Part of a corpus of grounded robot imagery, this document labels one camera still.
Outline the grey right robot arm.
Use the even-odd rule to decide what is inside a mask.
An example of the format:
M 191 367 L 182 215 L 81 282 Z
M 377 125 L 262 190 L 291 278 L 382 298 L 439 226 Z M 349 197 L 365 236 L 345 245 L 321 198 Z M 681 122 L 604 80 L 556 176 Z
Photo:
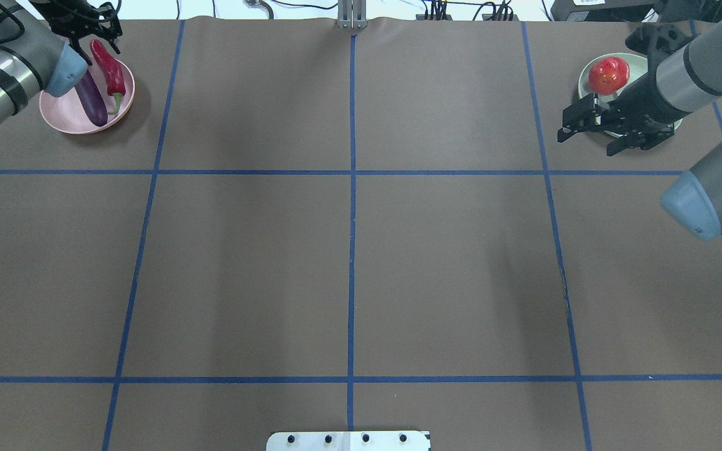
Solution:
M 624 44 L 645 57 L 644 74 L 613 100 L 596 93 L 574 100 L 562 112 L 559 143 L 582 132 L 611 132 L 607 156 L 648 151 L 673 137 L 676 123 L 722 99 L 722 20 L 693 35 L 675 25 L 645 23 Z M 697 239 L 722 237 L 722 141 L 683 171 L 659 203 Z

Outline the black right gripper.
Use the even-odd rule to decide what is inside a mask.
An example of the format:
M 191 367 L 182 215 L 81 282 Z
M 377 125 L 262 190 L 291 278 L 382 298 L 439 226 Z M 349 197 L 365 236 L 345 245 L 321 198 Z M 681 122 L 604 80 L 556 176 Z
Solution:
M 608 143 L 605 154 L 613 157 L 624 150 L 648 151 L 673 137 L 674 128 L 665 127 L 688 113 L 664 98 L 657 85 L 657 70 L 690 42 L 691 37 L 673 24 L 645 23 L 631 31 L 625 46 L 646 57 L 646 73 L 625 86 L 610 103 L 600 99 L 578 99 L 571 103 L 562 112 L 558 143 L 580 132 L 602 132 L 607 127 L 607 134 L 614 139 Z

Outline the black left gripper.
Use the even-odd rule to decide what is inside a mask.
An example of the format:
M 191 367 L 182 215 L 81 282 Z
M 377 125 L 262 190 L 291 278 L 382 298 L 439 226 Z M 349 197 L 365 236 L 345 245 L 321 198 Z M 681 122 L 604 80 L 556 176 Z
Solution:
M 121 54 L 118 39 L 123 35 L 118 9 L 121 2 L 105 1 L 93 5 L 89 1 L 29 1 L 48 23 L 53 33 L 69 38 L 70 48 L 92 66 L 80 40 L 94 35 L 108 42 L 115 54 Z

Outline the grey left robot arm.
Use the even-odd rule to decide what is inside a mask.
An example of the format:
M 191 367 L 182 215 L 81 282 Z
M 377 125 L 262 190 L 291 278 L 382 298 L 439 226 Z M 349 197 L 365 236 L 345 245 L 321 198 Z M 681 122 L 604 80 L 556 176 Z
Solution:
M 35 95 L 61 97 L 85 85 L 92 61 L 80 41 L 102 38 L 117 49 L 122 3 L 34 1 L 35 17 L 17 1 L 0 1 L 0 125 Z

